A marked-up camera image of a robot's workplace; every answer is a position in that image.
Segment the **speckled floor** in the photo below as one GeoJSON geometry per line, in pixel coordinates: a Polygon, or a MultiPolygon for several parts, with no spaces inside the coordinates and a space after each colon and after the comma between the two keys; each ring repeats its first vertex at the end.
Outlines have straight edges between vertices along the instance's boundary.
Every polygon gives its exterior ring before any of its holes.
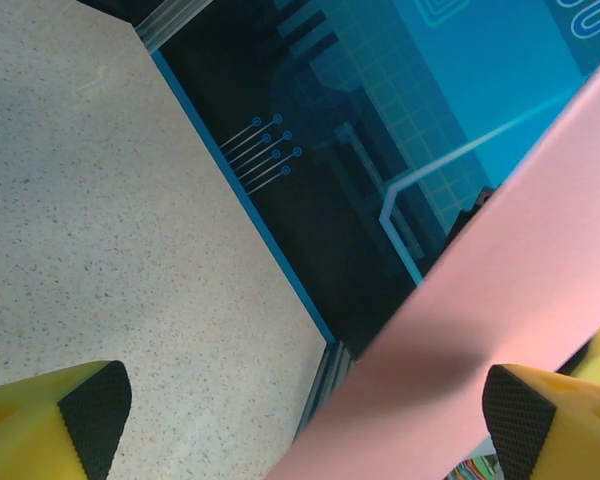
{"type": "Polygon", "coordinates": [[[120,359],[110,478],[255,479],[323,346],[131,27],[0,0],[0,383],[120,359]]]}

